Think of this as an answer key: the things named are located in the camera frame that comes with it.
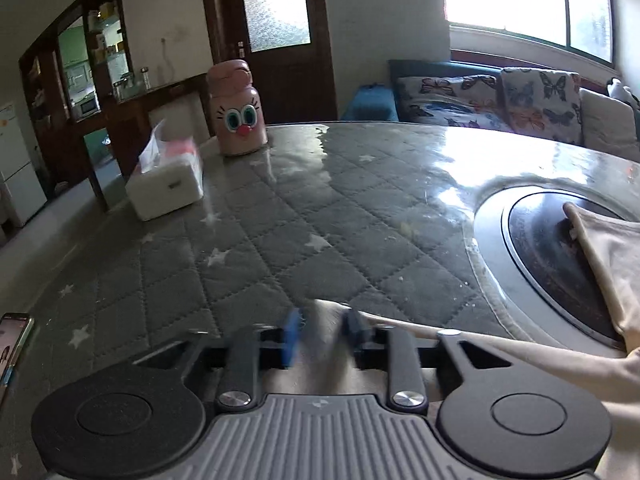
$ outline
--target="white refrigerator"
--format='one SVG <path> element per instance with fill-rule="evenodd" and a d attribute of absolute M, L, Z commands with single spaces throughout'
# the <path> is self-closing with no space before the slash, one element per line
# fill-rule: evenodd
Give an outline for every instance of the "white refrigerator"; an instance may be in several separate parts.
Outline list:
<path fill-rule="evenodd" d="M 0 200 L 16 226 L 23 226 L 47 201 L 12 103 L 0 107 Z"/>

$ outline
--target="green eye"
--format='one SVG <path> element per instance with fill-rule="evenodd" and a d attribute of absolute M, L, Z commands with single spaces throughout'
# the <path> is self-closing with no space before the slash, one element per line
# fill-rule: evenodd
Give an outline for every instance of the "green eye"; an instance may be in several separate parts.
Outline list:
<path fill-rule="evenodd" d="M 236 130 L 242 124 L 242 119 L 240 117 L 240 112 L 235 108 L 230 108 L 225 113 L 225 126 L 226 129 L 232 133 L 235 133 Z"/>
<path fill-rule="evenodd" d="M 242 122 L 252 128 L 258 122 L 258 112 L 255 111 L 253 105 L 244 105 L 242 107 Z"/>

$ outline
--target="pink bottle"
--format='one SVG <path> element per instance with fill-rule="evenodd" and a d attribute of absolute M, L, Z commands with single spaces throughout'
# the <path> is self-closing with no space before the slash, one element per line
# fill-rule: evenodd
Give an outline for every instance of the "pink bottle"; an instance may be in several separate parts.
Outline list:
<path fill-rule="evenodd" d="M 254 152 L 267 143 L 260 96 L 253 82 L 242 59 L 218 63 L 207 73 L 213 129 L 223 155 Z"/>

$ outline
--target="tissue box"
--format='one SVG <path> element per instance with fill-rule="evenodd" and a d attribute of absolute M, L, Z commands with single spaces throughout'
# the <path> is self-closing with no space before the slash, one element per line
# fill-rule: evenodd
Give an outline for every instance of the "tissue box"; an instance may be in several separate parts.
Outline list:
<path fill-rule="evenodd" d="M 150 220 L 202 198 L 202 164 L 194 153 L 175 155 L 142 173 L 136 166 L 126 185 L 141 220 Z"/>

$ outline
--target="silver bolt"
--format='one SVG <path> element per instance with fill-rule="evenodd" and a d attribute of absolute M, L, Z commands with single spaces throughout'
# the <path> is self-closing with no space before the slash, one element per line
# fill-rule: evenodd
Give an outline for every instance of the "silver bolt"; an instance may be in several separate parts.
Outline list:
<path fill-rule="evenodd" d="M 246 394 L 244 392 L 231 390 L 230 392 L 224 392 L 223 394 L 220 394 L 218 400 L 225 406 L 239 408 L 240 406 L 246 406 L 249 402 L 251 402 L 251 397 L 249 397 L 249 394 Z"/>
<path fill-rule="evenodd" d="M 442 330 L 438 330 L 438 335 L 460 335 L 462 332 L 460 330 L 456 330 L 455 328 L 443 328 Z"/>
<path fill-rule="evenodd" d="M 392 399 L 393 402 L 395 402 L 398 406 L 415 408 L 416 406 L 420 406 L 424 402 L 424 395 L 419 394 L 418 392 L 407 390 L 394 394 Z"/>

